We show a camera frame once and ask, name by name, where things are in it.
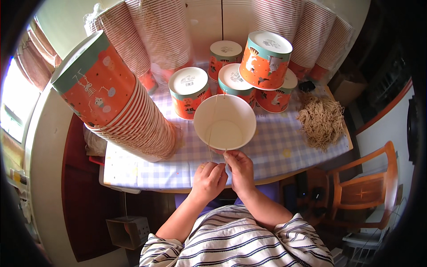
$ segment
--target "wooden chair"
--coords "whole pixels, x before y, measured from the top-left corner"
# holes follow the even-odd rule
[[[339,172],[355,167],[373,159],[382,153],[387,155],[388,166],[385,172],[375,173],[346,182],[339,181]],[[327,173],[327,178],[333,177],[333,204],[329,218],[322,223],[348,228],[379,228],[384,229],[392,213],[398,188],[398,166],[395,148],[391,141],[385,146],[352,163],[341,166]],[[351,223],[335,220],[338,209],[365,209],[384,203],[384,215],[378,223]]]

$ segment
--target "person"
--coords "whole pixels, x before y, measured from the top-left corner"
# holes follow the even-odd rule
[[[249,157],[232,150],[224,158],[238,196],[235,205],[213,209],[228,175],[224,163],[202,163],[191,192],[176,203],[157,233],[149,235],[140,266],[333,266],[314,228],[255,186]]]

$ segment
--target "floor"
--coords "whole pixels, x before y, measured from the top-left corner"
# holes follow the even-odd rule
[[[345,120],[349,128],[351,141],[353,143],[354,149],[348,151],[347,153],[333,160],[323,163],[322,165],[318,166],[320,169],[331,170],[336,167],[350,163],[360,157],[356,138],[354,135],[351,134],[355,130],[355,127],[351,119],[351,116],[349,116],[349,112],[345,112]],[[350,180],[351,178],[355,177],[357,174],[361,172],[362,172],[361,166],[356,166],[347,171],[341,172],[340,173],[341,182]],[[326,183],[324,183],[319,179],[316,179],[315,174],[314,176],[315,176],[314,177],[315,179],[308,179],[310,189],[315,186],[326,187]],[[295,183],[294,176],[286,178],[280,181],[280,188],[282,188],[285,185],[294,184],[294,183]],[[329,186],[330,186],[329,193],[331,196],[333,193],[333,185],[330,184]],[[282,190],[280,190],[280,194],[281,194],[281,198],[280,198],[281,204],[283,205],[284,198],[283,198]],[[229,188],[229,189],[225,189],[220,194],[219,198],[223,200],[224,205],[227,205],[227,204],[232,204],[234,200],[237,198],[237,195],[231,188]],[[298,206],[302,206],[303,204],[309,204],[309,207],[311,209],[314,204],[308,200],[309,200],[308,198],[305,198],[305,200],[299,199]],[[162,224],[166,222],[169,216],[175,211],[175,199],[173,194],[159,193],[159,192],[153,192],[153,191],[142,191],[140,194],[137,194],[137,195],[126,194],[126,209],[127,209],[127,215],[147,217],[151,233],[156,233],[157,230],[162,226]],[[307,216],[309,217],[308,221],[310,220],[316,221],[316,218],[314,218],[312,215],[307,215]],[[341,241],[342,237],[347,234],[346,229],[337,229],[337,228],[322,225],[322,224],[316,225],[316,231],[318,232],[319,236],[324,241],[324,243],[327,245],[327,247],[330,249],[333,249],[334,247],[339,247],[342,242]],[[142,247],[135,251],[131,251],[131,250],[127,251],[129,263],[131,264],[130,266],[135,266],[138,264],[139,254],[141,249]]]

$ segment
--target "white paper cup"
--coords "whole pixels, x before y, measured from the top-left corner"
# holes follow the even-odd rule
[[[234,95],[216,95],[203,101],[194,114],[194,129],[208,146],[234,150],[246,145],[257,128],[251,106]]]

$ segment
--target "table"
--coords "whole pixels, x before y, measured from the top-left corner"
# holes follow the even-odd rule
[[[317,86],[313,93],[333,98],[327,86]],[[152,99],[166,119],[182,128],[184,137],[179,150],[169,160],[150,163],[109,143],[105,156],[104,183],[141,190],[188,193],[196,168],[202,162],[210,161],[209,149],[194,131],[193,122],[176,115],[167,88],[159,88]],[[344,126],[344,135],[336,145],[330,145],[326,153],[309,148],[300,132],[301,123],[295,119],[298,105],[296,94],[293,93],[283,113],[272,114],[261,107],[254,108],[257,130],[253,139],[241,150],[254,163],[255,184],[282,180],[353,149],[347,126]],[[222,155],[212,152],[212,157],[214,162],[224,162]],[[231,174],[229,170],[227,172],[229,177],[226,187],[229,188]]]

